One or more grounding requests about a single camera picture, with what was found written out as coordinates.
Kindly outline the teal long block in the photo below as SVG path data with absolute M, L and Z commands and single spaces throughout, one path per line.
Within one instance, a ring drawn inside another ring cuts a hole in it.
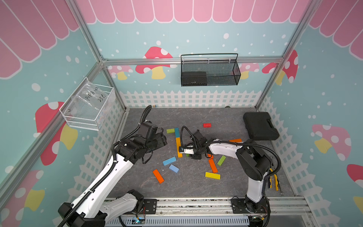
M 179 128 L 175 128 L 175 137 L 179 138 L 180 137 L 180 131 Z

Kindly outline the light blue long block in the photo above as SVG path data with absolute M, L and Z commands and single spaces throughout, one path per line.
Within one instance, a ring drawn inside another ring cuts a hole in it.
M 167 166 L 167 165 L 169 165 L 169 164 L 172 164 L 173 162 L 175 162 L 177 159 L 176 159 L 176 157 L 172 157 L 172 158 L 169 158 L 169 159 L 167 159 L 167 160 L 165 160 L 165 161 L 163 161 L 163 165 L 164 166 Z

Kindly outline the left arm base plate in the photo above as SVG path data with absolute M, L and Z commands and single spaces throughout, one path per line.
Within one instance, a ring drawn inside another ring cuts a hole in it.
M 134 214 L 156 214 L 157 199 L 140 199 L 132 213 Z

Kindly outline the lime green short block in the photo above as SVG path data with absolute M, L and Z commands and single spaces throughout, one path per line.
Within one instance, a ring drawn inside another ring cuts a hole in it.
M 166 131 L 167 131 L 168 134 L 175 133 L 175 129 L 167 129 Z

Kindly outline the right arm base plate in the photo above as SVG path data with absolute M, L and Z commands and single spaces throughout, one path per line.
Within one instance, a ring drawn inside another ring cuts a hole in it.
M 266 198 L 262 198 L 255 203 L 249 198 L 233 197 L 231 200 L 233 214 L 267 214 L 269 202 Z

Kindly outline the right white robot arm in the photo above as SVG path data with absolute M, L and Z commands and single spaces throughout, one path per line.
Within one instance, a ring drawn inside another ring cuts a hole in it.
M 272 149 L 257 144 L 249 139 L 246 142 L 231 142 L 218 139 L 207 139 L 199 130 L 195 133 L 183 126 L 180 136 L 187 131 L 192 142 L 184 144 L 181 141 L 180 153 L 190 153 L 192 158 L 199 159 L 204 154 L 223 155 L 239 160 L 245 174 L 248 176 L 248 190 L 244 199 L 246 209 L 250 213 L 257 213 L 262 207 L 269 212 L 268 199 L 265 189 L 269 178 L 281 169 L 281 159 Z

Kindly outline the orange long block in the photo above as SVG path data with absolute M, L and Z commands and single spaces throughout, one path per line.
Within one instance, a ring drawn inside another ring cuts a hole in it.
M 155 176 L 155 178 L 157 179 L 157 181 L 162 184 L 164 182 L 164 178 L 161 176 L 161 174 L 159 173 L 159 171 L 157 169 L 155 169 L 153 171 L 153 174 Z

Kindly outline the yellow-orange long block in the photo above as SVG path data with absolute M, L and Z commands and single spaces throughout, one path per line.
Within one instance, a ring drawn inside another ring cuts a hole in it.
M 180 137 L 176 138 L 176 147 L 177 147 L 177 152 L 180 152 L 180 146 L 181 146 L 181 139 Z

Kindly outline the light blue short block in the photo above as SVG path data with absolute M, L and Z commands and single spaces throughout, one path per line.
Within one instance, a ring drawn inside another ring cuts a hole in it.
M 175 173 L 178 173 L 179 172 L 179 168 L 177 168 L 176 166 L 174 166 L 174 165 L 170 165 L 169 166 L 169 169 L 170 170 L 172 170 L 173 172 L 175 172 Z

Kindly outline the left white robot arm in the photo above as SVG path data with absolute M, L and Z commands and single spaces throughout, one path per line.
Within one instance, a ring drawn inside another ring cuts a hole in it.
M 73 202 L 60 206 L 60 227 L 104 227 L 125 213 L 138 214 L 142 210 L 144 197 L 136 190 L 130 190 L 108 204 L 104 201 L 138 160 L 147 163 L 144 159 L 146 154 L 152 155 L 155 150 L 167 145 L 163 132 L 158 132 L 158 127 L 146 120 L 151 109 L 151 105 L 147 106 L 137 128 L 111 146 L 112 157 L 85 192 Z

